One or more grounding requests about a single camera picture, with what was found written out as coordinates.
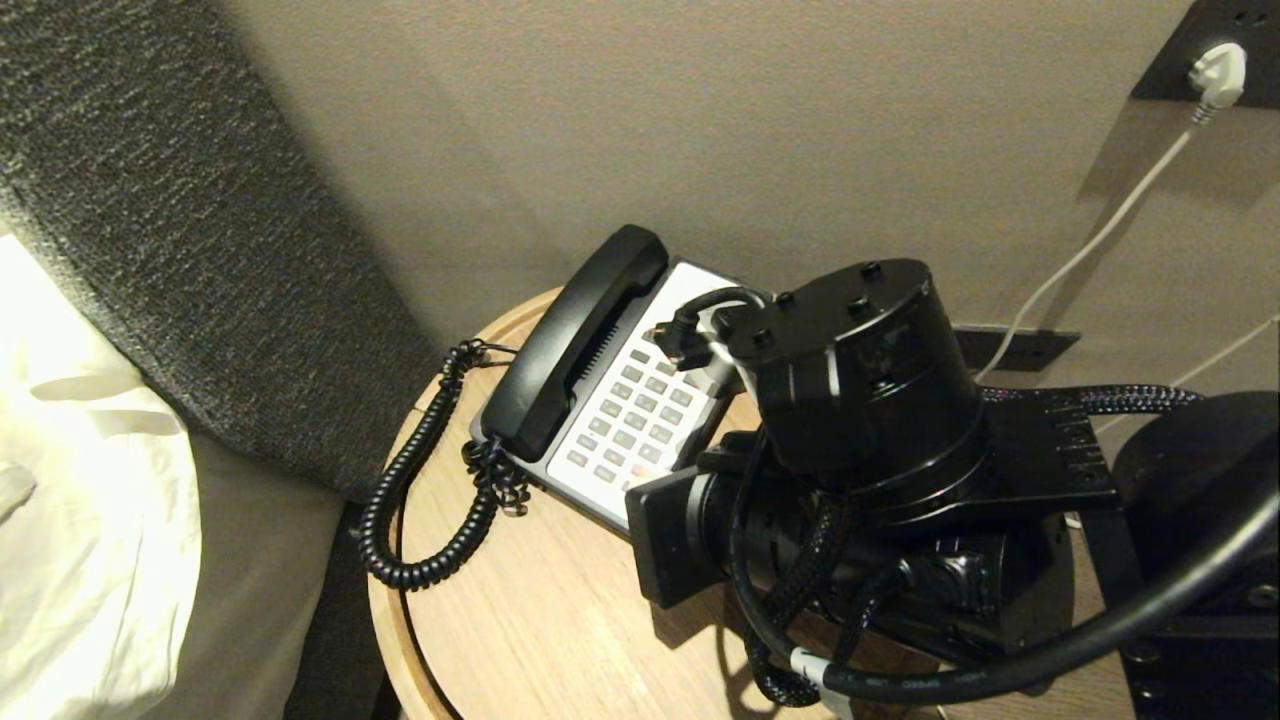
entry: wall outlet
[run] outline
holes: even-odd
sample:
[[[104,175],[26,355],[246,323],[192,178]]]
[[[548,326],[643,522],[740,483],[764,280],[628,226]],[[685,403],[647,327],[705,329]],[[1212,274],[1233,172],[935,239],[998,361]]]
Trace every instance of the wall outlet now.
[[[1140,100],[1199,100],[1187,73],[1206,50],[1235,42],[1248,54],[1238,105],[1280,110],[1280,0],[1197,0],[1147,68],[1133,96]]]
[[[956,341],[960,343],[960,356],[970,370],[986,368],[996,355],[1000,341],[1007,328],[998,327],[956,327]],[[1014,333],[1009,351],[996,365],[997,370],[1019,373],[1038,373],[1057,360],[1069,347],[1080,340],[1080,333],[1057,331],[1018,331]]]

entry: telephone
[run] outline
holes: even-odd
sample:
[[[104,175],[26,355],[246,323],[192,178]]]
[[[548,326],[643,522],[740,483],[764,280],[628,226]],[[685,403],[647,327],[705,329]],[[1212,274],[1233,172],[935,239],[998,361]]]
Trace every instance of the telephone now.
[[[645,333],[686,301],[737,284],[625,225],[547,310],[472,436],[503,438],[536,483],[626,534],[626,492],[692,461],[737,377],[728,361],[681,372]]]
[[[649,340],[676,318],[684,338],[709,332],[726,301],[763,305],[764,293],[689,260],[658,236],[625,225],[588,259],[548,307],[521,350],[468,340],[449,350],[439,391],[365,507],[360,553],[366,570],[398,589],[444,580],[480,547],[498,509],[521,514],[534,483],[627,536],[626,493],[691,465],[740,389],[732,359],[709,343],[678,361]],[[509,363],[490,352],[512,354]],[[439,552],[404,562],[389,539],[396,510],[444,434],[472,368],[509,365],[462,447],[476,496]]]

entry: wooden table surface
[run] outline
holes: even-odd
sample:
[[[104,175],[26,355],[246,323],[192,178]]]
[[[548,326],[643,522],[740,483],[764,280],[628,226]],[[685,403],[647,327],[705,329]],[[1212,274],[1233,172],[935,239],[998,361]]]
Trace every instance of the wooden table surface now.
[[[479,337],[520,346],[556,291],[513,309]],[[453,421],[412,484],[404,510],[403,556],[416,560],[452,536],[475,495],[458,454],[471,418],[502,368],[467,374]],[[396,447],[421,419],[435,382],[416,404]],[[745,397],[721,429],[759,421]],[[1076,552],[1076,621],[1101,607],[1082,538]],[[534,491],[529,514],[493,523],[488,539],[453,578],[399,593],[370,578],[374,628],[392,684],[413,720],[490,717],[832,717],[820,705],[780,708],[751,683],[736,629],[744,625],[727,585],[669,611],[640,596],[631,547],[553,496]],[[820,648],[820,623],[797,634]],[[924,671],[933,662],[870,635],[855,665]],[[859,717],[887,717],[860,707]],[[1112,655],[1060,678],[1039,698],[1006,696],[950,706],[966,719],[1133,717]],[[932,708],[911,717],[933,717]]]

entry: beige wall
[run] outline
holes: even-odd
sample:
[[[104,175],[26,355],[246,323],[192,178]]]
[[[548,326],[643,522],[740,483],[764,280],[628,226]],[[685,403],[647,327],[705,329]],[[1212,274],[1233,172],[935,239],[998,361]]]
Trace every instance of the beige wall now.
[[[1188,0],[223,3],[448,341],[627,222],[772,290],[918,256],[1005,322],[1192,110],[1128,100]],[[1046,304],[1085,338],[1032,380],[1167,382],[1275,314],[1277,184],[1280,113],[1220,115]],[[1203,383],[1275,388],[1276,352]]]

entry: gray fabric headboard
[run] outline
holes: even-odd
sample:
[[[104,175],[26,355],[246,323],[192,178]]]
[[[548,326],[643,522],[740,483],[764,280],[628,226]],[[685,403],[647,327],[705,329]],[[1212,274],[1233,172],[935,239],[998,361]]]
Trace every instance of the gray fabric headboard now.
[[[0,8],[0,214],[189,424],[367,497],[435,352],[206,1]]]

